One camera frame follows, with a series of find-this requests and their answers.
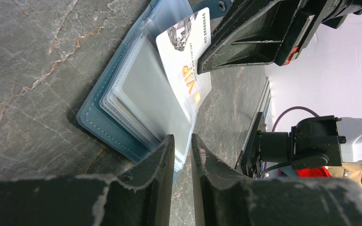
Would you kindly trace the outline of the white VIP credit card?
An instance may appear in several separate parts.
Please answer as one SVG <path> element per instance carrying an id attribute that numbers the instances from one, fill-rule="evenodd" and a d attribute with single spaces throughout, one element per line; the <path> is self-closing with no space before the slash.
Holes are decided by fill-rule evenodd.
<path id="1" fill-rule="evenodd" d="M 211 44 L 210 10 L 203 8 L 156 37 L 167 79 L 189 120 L 212 90 L 210 72 L 198 72 L 198 59 Z"/>

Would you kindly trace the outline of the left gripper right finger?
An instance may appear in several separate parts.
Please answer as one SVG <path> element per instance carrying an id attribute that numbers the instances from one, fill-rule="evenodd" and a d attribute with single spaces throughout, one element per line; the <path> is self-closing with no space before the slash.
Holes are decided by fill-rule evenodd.
<path id="1" fill-rule="evenodd" d="M 362 226 L 362 189 L 342 178 L 251 179 L 191 138 L 198 226 Z"/>

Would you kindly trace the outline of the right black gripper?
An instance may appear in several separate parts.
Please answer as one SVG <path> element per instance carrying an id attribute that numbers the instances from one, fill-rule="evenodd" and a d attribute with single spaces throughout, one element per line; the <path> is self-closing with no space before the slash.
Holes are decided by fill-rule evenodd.
<path id="1" fill-rule="evenodd" d="M 236 0 L 212 32 L 197 71 L 288 65 L 321 24 L 338 29 L 349 14 L 362 14 L 362 0 Z"/>

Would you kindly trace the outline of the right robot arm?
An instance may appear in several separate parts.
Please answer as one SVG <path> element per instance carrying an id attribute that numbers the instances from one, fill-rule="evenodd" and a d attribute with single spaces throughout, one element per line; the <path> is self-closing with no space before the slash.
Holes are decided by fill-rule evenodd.
<path id="1" fill-rule="evenodd" d="M 362 0 L 208 0 L 222 20 L 198 60 L 200 73 L 236 66 L 288 65 L 306 48 L 321 24 L 337 29 L 349 14 L 362 14 Z M 290 132 L 264 131 L 264 113 L 252 131 L 235 169 L 252 177 L 264 161 L 294 169 L 341 166 L 346 136 L 334 116 L 300 121 Z"/>

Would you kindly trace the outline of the teal card holder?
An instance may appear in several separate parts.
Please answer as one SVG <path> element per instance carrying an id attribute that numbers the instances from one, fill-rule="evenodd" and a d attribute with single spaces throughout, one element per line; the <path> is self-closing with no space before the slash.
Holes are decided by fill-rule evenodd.
<path id="1" fill-rule="evenodd" d="M 174 171 L 183 168 L 195 119 L 189 120 L 167 79 L 156 37 L 203 8 L 187 0 L 153 0 L 127 32 L 80 108 L 77 121 L 134 162 L 175 137 Z M 210 12 L 210 20 L 215 19 Z"/>

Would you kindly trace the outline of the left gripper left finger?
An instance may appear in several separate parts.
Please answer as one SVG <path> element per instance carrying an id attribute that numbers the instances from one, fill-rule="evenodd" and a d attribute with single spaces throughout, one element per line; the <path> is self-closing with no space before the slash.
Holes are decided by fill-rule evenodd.
<path id="1" fill-rule="evenodd" d="M 83 174 L 0 181 L 0 226 L 167 226 L 175 140 L 168 135 L 119 176 Z"/>

